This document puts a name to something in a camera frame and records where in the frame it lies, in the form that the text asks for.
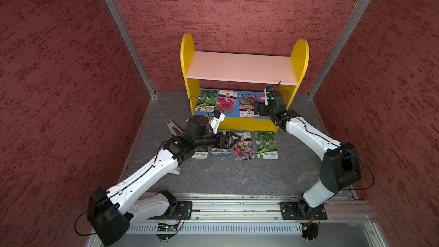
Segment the purple flower seed bag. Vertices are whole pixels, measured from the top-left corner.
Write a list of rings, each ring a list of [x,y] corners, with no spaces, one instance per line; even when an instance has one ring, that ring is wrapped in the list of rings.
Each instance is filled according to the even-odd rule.
[[[216,147],[210,148],[211,156],[223,157],[230,156],[232,154],[231,149],[217,149]]]

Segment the pink zinnia seed bag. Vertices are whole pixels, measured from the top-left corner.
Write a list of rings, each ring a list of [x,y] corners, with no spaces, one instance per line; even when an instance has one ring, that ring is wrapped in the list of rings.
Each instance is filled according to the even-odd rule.
[[[233,148],[235,159],[238,161],[256,159],[256,150],[251,133],[242,132],[242,134],[245,140]]]

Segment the large green gourd seed bag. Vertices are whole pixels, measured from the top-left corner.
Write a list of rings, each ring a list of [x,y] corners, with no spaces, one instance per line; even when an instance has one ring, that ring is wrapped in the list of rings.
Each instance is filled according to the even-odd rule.
[[[208,154],[209,154],[209,148],[198,148],[195,150],[192,158],[203,160],[203,159],[207,159]]]

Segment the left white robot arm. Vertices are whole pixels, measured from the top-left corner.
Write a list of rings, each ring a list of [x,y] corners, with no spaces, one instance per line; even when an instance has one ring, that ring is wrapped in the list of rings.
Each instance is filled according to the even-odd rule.
[[[218,111],[209,117],[194,115],[188,119],[185,130],[164,141],[143,167],[117,185],[91,193],[86,218],[104,246],[116,243],[140,221],[160,216],[183,218],[177,211],[177,199],[169,191],[160,191],[144,200],[141,196],[190,159],[197,149],[231,149],[241,141],[241,137],[231,131],[218,131],[224,119]]]

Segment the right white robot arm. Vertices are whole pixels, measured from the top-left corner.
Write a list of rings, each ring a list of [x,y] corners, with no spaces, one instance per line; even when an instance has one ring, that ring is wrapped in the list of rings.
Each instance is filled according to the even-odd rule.
[[[362,178],[357,150],[324,135],[293,110],[288,110],[278,91],[266,91],[263,101],[255,104],[256,115],[269,117],[283,131],[298,138],[321,160],[319,180],[298,197],[297,214],[309,217],[326,201]]]

